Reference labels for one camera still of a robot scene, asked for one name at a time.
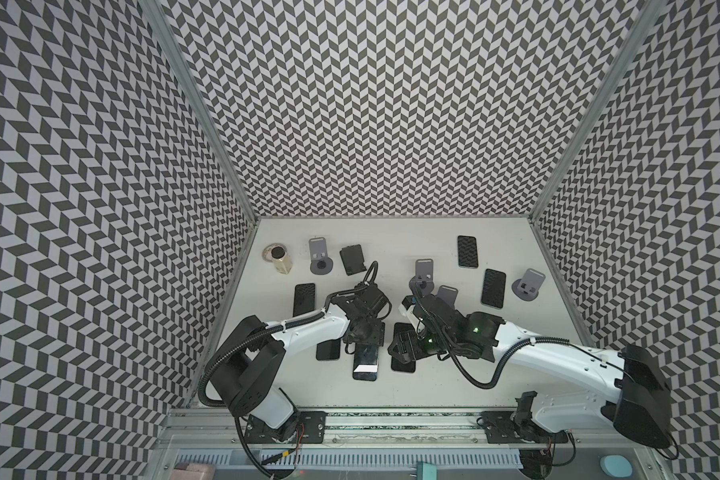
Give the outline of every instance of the black mounting plate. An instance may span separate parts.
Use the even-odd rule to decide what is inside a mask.
[[[295,436],[285,441],[280,440],[277,437],[277,431],[272,430],[263,420],[253,415],[249,416],[248,419],[250,428],[246,427],[244,434],[246,443],[296,443]],[[326,433],[326,413],[313,410],[300,411],[298,420],[296,420],[296,434],[301,432],[301,425],[304,425],[302,443],[322,443],[323,436]]]
[[[488,443],[547,443],[551,438],[556,443],[568,443],[568,435],[566,432],[547,433],[541,428],[536,428],[533,433],[524,432],[526,436],[532,438],[524,438],[518,434],[516,425],[512,421],[514,410],[481,412],[478,419],[478,425],[485,432],[485,438]]]

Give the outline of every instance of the robotic arm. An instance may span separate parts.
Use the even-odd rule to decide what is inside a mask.
[[[200,380],[198,397],[207,406],[228,408],[234,417],[262,420],[280,441],[291,438],[298,410],[272,383],[282,360],[320,342],[343,339],[381,345],[378,314],[389,300],[374,283],[378,264],[352,290],[333,293],[325,306],[290,320],[261,322],[243,319],[210,360]],[[397,335],[388,348],[401,362],[437,355],[450,358],[473,385],[491,389],[508,362],[563,379],[581,388],[564,395],[536,398],[526,392],[513,415],[514,430],[527,441],[573,428],[613,426],[623,436],[645,446],[668,448],[671,442],[670,388],[658,362],[643,348],[620,352],[578,346],[566,339],[541,336],[499,316],[473,312],[463,316],[432,294],[414,287],[400,311],[423,329]],[[472,378],[457,357],[497,362],[493,379]],[[205,395],[210,381],[221,401]]]

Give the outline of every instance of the black and white patterned wall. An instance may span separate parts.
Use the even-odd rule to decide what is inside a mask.
[[[678,478],[720,478],[720,2],[666,6],[540,220],[597,342],[671,376]]]
[[[260,215],[528,213],[643,0],[163,0]]]
[[[0,478],[140,473],[247,229],[133,0],[0,1]]]

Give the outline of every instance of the patterned wall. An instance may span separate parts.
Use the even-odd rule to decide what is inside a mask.
[[[261,215],[522,214],[644,0],[163,0]]]
[[[674,0],[541,227],[602,346],[671,376],[679,478],[720,478],[720,2]]]
[[[133,0],[0,1],[0,478],[142,469],[246,229]]]

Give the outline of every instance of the white tabletop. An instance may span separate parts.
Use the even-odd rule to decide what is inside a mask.
[[[477,238],[479,268],[458,266],[458,235]],[[328,255],[334,260],[332,272],[323,276],[309,271],[307,242],[316,236],[326,238]],[[288,275],[277,273],[272,264],[261,258],[264,247],[275,242],[285,244],[292,258],[293,268]],[[362,245],[366,266],[374,260],[379,263],[376,283],[393,304],[392,314],[384,321],[386,331],[384,347],[379,351],[378,379],[375,382],[353,379],[352,356],[344,351],[339,360],[319,362],[315,349],[309,349],[288,358],[274,383],[283,388],[295,404],[300,407],[514,406],[514,399],[529,390],[543,393],[566,390],[564,382],[511,364],[504,369],[498,386],[491,390],[472,386],[451,360],[440,362],[436,357],[419,360],[415,373],[395,372],[390,367],[392,358],[386,349],[392,341],[394,324],[405,321],[398,313],[398,305],[410,294],[408,281],[414,274],[414,262],[420,258],[434,260],[435,292],[440,285],[459,290],[456,308],[462,314],[489,312],[528,330],[579,343],[574,324],[525,218],[262,220],[220,345],[246,316],[257,315],[265,322],[290,318],[293,288],[299,283],[316,284],[316,305],[320,307],[327,294],[360,282],[363,274],[347,276],[338,254],[344,246],[355,244]],[[487,268],[507,274],[501,310],[480,303]],[[528,268],[547,275],[538,298],[532,302],[520,300],[510,288]],[[488,361],[462,359],[462,363],[482,382],[489,381],[493,374],[494,364]],[[211,385],[208,395],[219,398]]]

